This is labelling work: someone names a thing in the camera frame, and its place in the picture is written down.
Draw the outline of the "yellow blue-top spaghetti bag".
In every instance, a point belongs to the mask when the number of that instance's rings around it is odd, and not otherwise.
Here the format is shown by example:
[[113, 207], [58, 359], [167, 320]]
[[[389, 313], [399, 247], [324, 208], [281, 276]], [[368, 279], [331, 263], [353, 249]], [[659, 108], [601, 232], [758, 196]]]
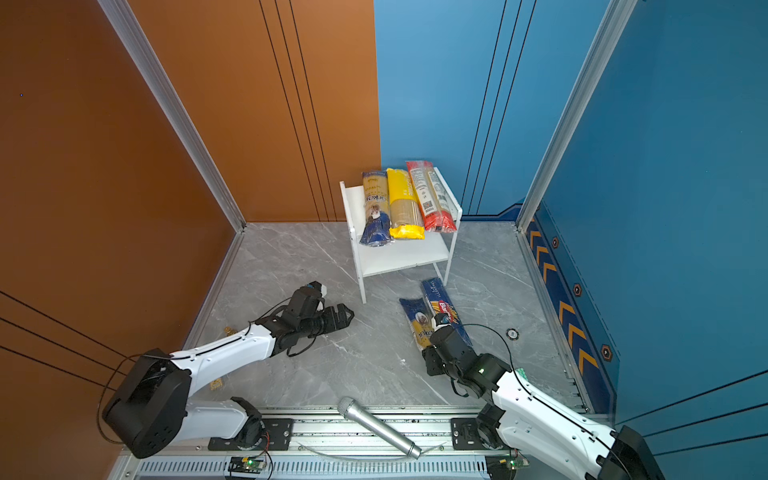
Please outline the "yellow blue-top spaghetti bag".
[[387, 175], [383, 171], [364, 172], [362, 184], [365, 226], [360, 243], [370, 247], [386, 245], [392, 241]]

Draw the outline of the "red spaghetti package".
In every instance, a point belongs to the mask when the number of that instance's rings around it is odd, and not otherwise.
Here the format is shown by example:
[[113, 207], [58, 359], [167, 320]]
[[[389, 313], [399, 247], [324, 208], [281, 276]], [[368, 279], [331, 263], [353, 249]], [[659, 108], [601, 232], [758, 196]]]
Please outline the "red spaghetti package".
[[408, 172], [421, 208], [427, 231], [455, 233], [457, 230], [450, 210], [447, 190], [431, 162], [408, 161]]

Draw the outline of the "aluminium corner post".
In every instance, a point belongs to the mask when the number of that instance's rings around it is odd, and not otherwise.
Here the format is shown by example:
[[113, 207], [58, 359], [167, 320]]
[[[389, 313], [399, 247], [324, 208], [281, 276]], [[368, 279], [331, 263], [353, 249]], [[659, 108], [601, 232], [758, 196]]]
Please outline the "aluminium corner post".
[[242, 233], [244, 215], [130, 4], [125, 0], [99, 0], [98, 4], [230, 225]]
[[636, 5], [609, 2], [516, 220], [520, 234], [532, 222]]

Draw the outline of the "aluminium corner post left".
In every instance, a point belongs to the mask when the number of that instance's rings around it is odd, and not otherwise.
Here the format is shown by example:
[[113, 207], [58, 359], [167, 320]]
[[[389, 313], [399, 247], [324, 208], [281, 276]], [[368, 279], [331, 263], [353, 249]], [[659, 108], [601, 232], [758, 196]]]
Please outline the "aluminium corner post left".
[[242, 233], [244, 215], [130, 4], [125, 0], [99, 0], [98, 4], [230, 225]]

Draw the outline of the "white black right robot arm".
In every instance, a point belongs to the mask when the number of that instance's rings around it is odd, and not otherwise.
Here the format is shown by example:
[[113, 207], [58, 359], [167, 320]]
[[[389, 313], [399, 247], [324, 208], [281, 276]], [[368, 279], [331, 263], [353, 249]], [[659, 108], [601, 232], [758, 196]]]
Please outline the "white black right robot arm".
[[478, 354], [451, 326], [429, 338], [430, 374], [448, 376], [468, 396], [486, 402], [478, 432], [493, 448], [531, 454], [569, 479], [662, 479], [645, 438], [587, 418], [536, 388], [510, 363]]

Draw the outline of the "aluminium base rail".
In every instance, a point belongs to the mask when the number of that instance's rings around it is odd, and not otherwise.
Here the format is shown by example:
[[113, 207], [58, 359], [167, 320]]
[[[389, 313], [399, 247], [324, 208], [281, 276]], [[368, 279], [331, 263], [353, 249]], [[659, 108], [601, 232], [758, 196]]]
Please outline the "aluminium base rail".
[[[266, 440], [240, 450], [209, 438], [181, 441], [145, 459], [123, 450], [112, 479], [490, 479], [486, 456], [523, 456], [530, 466], [514, 479], [564, 479], [564, 475], [520, 450], [492, 449], [478, 432], [477, 408], [372, 408], [371, 414], [419, 446], [407, 458], [333, 407], [265, 409]], [[261, 475], [229, 476], [231, 457], [268, 462]]]

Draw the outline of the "green circuit board left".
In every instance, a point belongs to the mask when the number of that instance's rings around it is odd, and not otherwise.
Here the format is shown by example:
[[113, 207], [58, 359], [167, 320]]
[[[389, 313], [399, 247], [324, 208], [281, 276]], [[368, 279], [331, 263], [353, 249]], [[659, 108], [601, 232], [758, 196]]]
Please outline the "green circuit board left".
[[261, 475], [268, 471], [268, 462], [257, 457], [231, 457], [227, 474], [229, 476], [253, 476]]

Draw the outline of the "blue yellow spaghetti bag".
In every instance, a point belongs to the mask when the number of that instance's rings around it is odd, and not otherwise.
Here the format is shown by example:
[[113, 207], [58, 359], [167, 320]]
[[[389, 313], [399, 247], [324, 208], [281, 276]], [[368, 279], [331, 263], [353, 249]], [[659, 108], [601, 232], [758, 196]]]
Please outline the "blue yellow spaghetti bag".
[[434, 332], [433, 315], [423, 298], [403, 299], [399, 303], [407, 317], [417, 348], [420, 351], [431, 346]]

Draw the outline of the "silver microphone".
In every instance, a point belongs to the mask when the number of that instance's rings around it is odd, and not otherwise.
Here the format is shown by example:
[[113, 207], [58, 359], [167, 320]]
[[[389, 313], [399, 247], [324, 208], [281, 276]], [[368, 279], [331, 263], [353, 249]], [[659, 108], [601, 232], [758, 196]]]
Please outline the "silver microphone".
[[371, 414], [355, 399], [351, 397], [341, 398], [337, 409], [346, 420], [361, 425], [366, 430], [403, 453], [407, 458], [419, 459], [423, 455], [422, 449], [412, 440]]

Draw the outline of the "yellow spaghetti package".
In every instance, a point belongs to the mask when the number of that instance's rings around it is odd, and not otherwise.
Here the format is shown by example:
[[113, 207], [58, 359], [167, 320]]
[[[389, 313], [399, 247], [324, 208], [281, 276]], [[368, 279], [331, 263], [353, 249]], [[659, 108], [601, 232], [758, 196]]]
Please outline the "yellow spaghetti package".
[[425, 228], [418, 197], [405, 170], [388, 168], [389, 233], [393, 239], [424, 240]]

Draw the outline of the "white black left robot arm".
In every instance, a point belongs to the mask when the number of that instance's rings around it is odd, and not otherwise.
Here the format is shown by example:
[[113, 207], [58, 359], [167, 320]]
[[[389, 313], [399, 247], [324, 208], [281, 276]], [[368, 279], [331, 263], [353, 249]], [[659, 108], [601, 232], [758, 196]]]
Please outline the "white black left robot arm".
[[188, 350], [149, 350], [133, 365], [97, 416], [134, 457], [145, 459], [166, 447], [193, 439], [214, 439], [240, 450], [266, 440], [261, 412], [248, 400], [197, 401], [195, 394], [213, 381], [253, 363], [284, 353], [294, 355], [303, 338], [346, 329], [355, 317], [344, 304], [329, 306], [326, 289], [311, 282], [295, 290], [248, 325], [230, 335]]

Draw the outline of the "circuit board right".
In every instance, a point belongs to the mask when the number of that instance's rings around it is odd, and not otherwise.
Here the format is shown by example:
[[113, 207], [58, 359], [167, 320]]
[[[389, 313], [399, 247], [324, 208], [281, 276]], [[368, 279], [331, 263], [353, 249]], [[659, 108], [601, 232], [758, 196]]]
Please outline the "circuit board right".
[[491, 480], [513, 480], [519, 470], [530, 466], [523, 456], [486, 456], [485, 462]]

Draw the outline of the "white two-tier metal shelf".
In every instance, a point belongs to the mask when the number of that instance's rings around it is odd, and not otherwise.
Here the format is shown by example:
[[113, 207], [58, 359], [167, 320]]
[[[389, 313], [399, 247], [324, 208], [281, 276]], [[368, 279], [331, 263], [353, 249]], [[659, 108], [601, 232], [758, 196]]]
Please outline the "white two-tier metal shelf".
[[364, 280], [368, 277], [431, 265], [443, 284], [448, 284], [459, 231], [451, 234], [450, 243], [446, 242], [447, 234], [427, 232], [424, 240], [394, 240], [380, 247], [362, 245], [359, 240], [365, 226], [363, 186], [347, 187], [343, 181], [339, 185], [363, 304], [367, 303]]

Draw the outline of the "dark blue Barilla spaghetti box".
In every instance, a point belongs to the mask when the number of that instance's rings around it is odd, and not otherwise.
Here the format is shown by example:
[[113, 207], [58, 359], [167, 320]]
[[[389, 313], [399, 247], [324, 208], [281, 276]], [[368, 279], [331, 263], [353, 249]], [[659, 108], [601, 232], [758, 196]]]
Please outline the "dark blue Barilla spaghetti box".
[[450, 326], [458, 332], [459, 336], [468, 346], [472, 347], [472, 341], [459, 318], [454, 303], [450, 299], [442, 280], [439, 277], [423, 280], [421, 282], [421, 289], [425, 301], [432, 310], [433, 316], [440, 312], [449, 314]]

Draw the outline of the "aluminium corner post right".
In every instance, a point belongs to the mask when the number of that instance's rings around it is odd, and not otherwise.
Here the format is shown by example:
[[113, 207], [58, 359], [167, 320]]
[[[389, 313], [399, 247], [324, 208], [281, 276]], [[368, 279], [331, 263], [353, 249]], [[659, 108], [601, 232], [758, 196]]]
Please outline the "aluminium corner post right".
[[636, 5], [609, 2], [516, 220], [520, 234], [532, 222]]

